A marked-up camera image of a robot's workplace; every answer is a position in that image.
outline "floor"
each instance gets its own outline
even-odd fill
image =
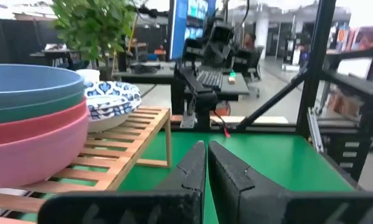
[[[238,102],[231,102],[231,115],[246,116],[252,114],[266,101],[274,96],[280,89],[286,86],[296,75],[293,72],[282,72],[281,62],[268,57],[260,62],[262,81],[255,85],[260,89],[259,98],[240,97]],[[138,85],[142,93],[148,91],[143,98],[144,105],[171,107],[171,96],[169,85],[157,85],[152,89],[152,85]],[[317,103],[323,90],[323,83],[319,85]],[[290,123],[296,123],[298,108],[300,106],[302,85],[294,89],[274,107],[269,109],[264,116],[284,116]],[[325,111],[325,117],[339,117],[332,111]],[[370,154],[359,181],[361,186],[367,190],[373,190],[373,154]]]

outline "green plant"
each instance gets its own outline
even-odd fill
[[[108,67],[108,58],[124,51],[125,36],[131,35],[134,13],[127,5],[128,0],[54,0],[54,25],[71,48]]]

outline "person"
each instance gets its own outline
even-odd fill
[[[243,40],[243,47],[245,50],[249,50],[251,52],[256,52],[257,54],[258,53],[258,50],[255,48],[255,39],[257,37],[255,36],[255,34],[251,34],[251,33],[248,33],[244,36],[244,40]],[[253,73],[253,77],[255,80],[257,81],[260,81],[261,80],[261,77],[259,76],[258,74],[258,71],[256,72],[252,72]]]

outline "green tabletop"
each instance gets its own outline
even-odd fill
[[[349,191],[353,188],[299,136],[278,134],[172,133],[172,168],[198,140],[217,141],[271,180],[295,191]],[[142,156],[165,159],[165,134],[159,133]],[[168,169],[135,166],[118,190],[150,190],[170,173]],[[35,221],[27,214],[23,220]],[[209,178],[206,179],[204,223],[217,224]]]

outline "shelf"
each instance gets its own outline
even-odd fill
[[[166,130],[167,160],[140,159],[163,127]],[[168,108],[141,106],[120,126],[102,133],[89,134],[79,156],[51,179],[17,189],[43,194],[116,190],[135,164],[165,168],[171,166],[171,124]],[[89,184],[73,184],[64,179],[76,180],[73,182],[82,180]],[[42,198],[0,194],[0,208],[10,212],[38,213],[44,202],[45,199]],[[0,217],[0,224],[31,222]]]

